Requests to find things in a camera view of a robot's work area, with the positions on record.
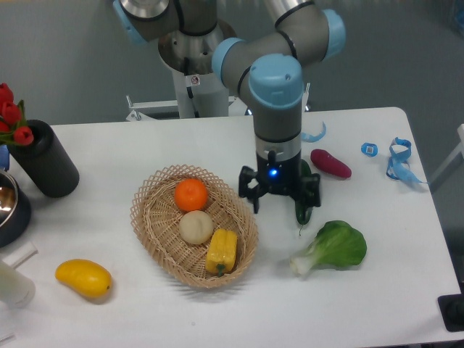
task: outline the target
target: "light blue joint cap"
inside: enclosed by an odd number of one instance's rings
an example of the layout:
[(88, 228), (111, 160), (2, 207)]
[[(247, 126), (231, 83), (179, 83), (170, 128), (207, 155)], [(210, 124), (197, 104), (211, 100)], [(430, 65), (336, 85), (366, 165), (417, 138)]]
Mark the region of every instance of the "light blue joint cap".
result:
[(119, 0), (113, 1), (113, 7), (115, 8), (117, 16), (121, 20), (124, 29), (128, 32), (129, 39), (132, 41), (132, 43), (136, 45), (146, 44), (146, 40), (142, 38), (140, 33), (134, 28), (134, 26), (128, 19), (128, 16), (125, 14), (123, 8), (121, 7)]
[(227, 52), (237, 42), (242, 42), (241, 38), (227, 38), (216, 47), (215, 52), (212, 54), (211, 65), (212, 71), (223, 82), (223, 62)]
[(347, 42), (347, 31), (340, 16), (332, 9), (324, 9), (328, 22), (328, 46), (323, 60), (340, 53)]
[(292, 56), (268, 54), (256, 59), (250, 69), (249, 90), (262, 105), (285, 110), (301, 103), (302, 66)]

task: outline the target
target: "black vase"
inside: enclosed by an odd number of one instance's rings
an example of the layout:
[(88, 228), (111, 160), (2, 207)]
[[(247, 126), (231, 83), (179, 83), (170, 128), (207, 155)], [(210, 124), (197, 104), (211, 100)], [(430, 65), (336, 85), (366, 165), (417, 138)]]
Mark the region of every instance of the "black vase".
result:
[(48, 197), (64, 197), (79, 184), (79, 172), (50, 125), (29, 120), (34, 141), (27, 146), (9, 145), (9, 153)]

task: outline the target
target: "fake vegetable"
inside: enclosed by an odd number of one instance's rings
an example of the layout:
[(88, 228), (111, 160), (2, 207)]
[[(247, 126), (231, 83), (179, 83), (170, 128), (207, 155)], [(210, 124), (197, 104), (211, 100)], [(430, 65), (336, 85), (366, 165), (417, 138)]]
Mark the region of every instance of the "fake vegetable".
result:
[(311, 162), (317, 169), (325, 173), (338, 176), (339, 178), (351, 178), (351, 169), (342, 161), (338, 160), (326, 150), (314, 149), (311, 151)]
[(297, 275), (303, 276), (316, 265), (338, 268), (359, 265), (367, 250), (361, 232), (344, 221), (329, 221), (308, 248), (290, 259), (290, 266)]
[[(311, 175), (310, 165), (304, 159), (301, 159), (301, 176), (309, 177)], [(308, 207), (305, 202), (302, 200), (295, 201), (295, 215), (297, 217), (298, 223), (303, 226), (309, 223), (312, 213), (312, 207)]]
[(201, 210), (208, 200), (208, 190), (198, 179), (189, 178), (177, 184), (174, 190), (174, 202), (180, 210), (192, 212)]
[(98, 263), (74, 259), (63, 262), (55, 278), (78, 294), (92, 299), (105, 295), (112, 285), (111, 274)]
[(224, 273), (232, 270), (237, 253), (237, 238), (237, 233), (223, 228), (212, 235), (204, 264), (204, 268), (208, 272), (221, 277)]
[(204, 243), (211, 237), (213, 230), (212, 219), (201, 210), (186, 213), (179, 222), (179, 233), (190, 244)]

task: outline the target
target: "blue tape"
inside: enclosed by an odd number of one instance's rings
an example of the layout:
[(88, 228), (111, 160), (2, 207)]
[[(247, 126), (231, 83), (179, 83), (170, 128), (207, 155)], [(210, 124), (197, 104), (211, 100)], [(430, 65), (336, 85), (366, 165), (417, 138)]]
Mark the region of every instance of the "blue tape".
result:
[(306, 141), (307, 143), (315, 143), (316, 141), (321, 140), (326, 133), (327, 133), (326, 124), (322, 122), (322, 132), (320, 132), (316, 136), (312, 136), (311, 134), (302, 132), (302, 141)]
[[(393, 148), (394, 145), (403, 146), (405, 147), (405, 150), (396, 152)], [(406, 139), (393, 139), (389, 147), (391, 157), (389, 158), (386, 175), (393, 180), (427, 183), (418, 179), (418, 177), (410, 170), (407, 160), (411, 157), (411, 147), (411, 142)]]

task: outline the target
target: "black cable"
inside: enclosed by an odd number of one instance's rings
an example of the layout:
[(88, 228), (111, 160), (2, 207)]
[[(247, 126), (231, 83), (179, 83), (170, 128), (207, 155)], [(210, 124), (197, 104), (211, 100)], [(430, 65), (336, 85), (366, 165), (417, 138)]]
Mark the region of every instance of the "black cable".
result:
[[(190, 60), (189, 58), (185, 57), (183, 59), (183, 75), (184, 76), (189, 76), (189, 64), (190, 64)], [(190, 98), (191, 100), (191, 106), (194, 108), (194, 115), (195, 115), (195, 118), (200, 118), (200, 114), (198, 113), (198, 110), (196, 109), (195, 107), (195, 103), (194, 103), (194, 92), (192, 91), (191, 89), (191, 86), (187, 86), (187, 94), (188, 94), (188, 97)]]
[(184, 29), (179, 29), (179, 31), (182, 33), (182, 34), (185, 34), (185, 35), (188, 35), (188, 36), (206, 36), (208, 35), (209, 33), (211, 33), (215, 28), (216, 28), (216, 25), (218, 25), (218, 22), (216, 21), (215, 24), (209, 28), (209, 29), (206, 29), (204, 31), (201, 31), (201, 32), (198, 32), (198, 33), (192, 33), (191, 31), (186, 31)]
[(177, 17), (179, 19), (179, 28), (182, 29), (185, 25), (185, 20), (183, 18), (182, 6), (179, 0), (173, 0), (175, 11), (177, 12)]
[(309, 5), (314, 5), (314, 1), (303, 2), (302, 4), (297, 5), (293, 9), (287, 11), (286, 13), (281, 15), (280, 18), (278, 18), (276, 20), (276, 22), (274, 24), (274, 27), (277, 28), (282, 23), (282, 21), (285, 20), (289, 15), (291, 15), (292, 13), (298, 11), (299, 9), (302, 9), (303, 7), (306, 7), (306, 6), (309, 6)]
[(281, 34), (285, 41), (287, 41), (293, 58), (298, 59), (297, 48), (295, 47), (295, 43), (291, 40), (290, 36), (288, 36), (287, 33), (283, 32), (282, 30), (277, 30), (277, 33)]
[(245, 76), (247, 76), (247, 73), (252, 67), (249, 66), (247, 69), (243, 71), (243, 73), (240, 76), (239, 84), (237, 85), (237, 94), (240, 96), (240, 88), (241, 88), (241, 83), (244, 82)]
[(464, 347), (464, 339), (456, 341), (454, 344), (452, 344), (448, 348), (462, 348), (462, 347)]

